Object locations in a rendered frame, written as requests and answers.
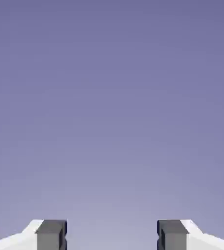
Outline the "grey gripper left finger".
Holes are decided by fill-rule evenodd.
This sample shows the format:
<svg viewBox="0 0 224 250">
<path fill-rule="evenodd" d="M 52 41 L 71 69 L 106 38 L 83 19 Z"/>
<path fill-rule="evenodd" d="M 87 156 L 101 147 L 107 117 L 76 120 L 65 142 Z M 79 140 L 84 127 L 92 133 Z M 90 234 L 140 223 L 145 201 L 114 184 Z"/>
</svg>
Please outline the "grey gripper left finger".
<svg viewBox="0 0 224 250">
<path fill-rule="evenodd" d="M 0 239 L 0 250 L 67 250 L 67 220 L 33 219 L 17 234 Z"/>
</svg>

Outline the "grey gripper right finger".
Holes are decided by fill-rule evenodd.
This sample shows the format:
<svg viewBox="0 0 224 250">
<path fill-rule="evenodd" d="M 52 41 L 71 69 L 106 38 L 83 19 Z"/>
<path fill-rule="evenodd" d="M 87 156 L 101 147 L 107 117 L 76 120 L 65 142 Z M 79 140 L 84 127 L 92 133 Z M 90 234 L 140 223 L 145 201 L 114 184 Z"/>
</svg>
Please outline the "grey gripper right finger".
<svg viewBox="0 0 224 250">
<path fill-rule="evenodd" d="M 157 220 L 157 250 L 224 250 L 224 240 L 203 233 L 191 219 Z"/>
</svg>

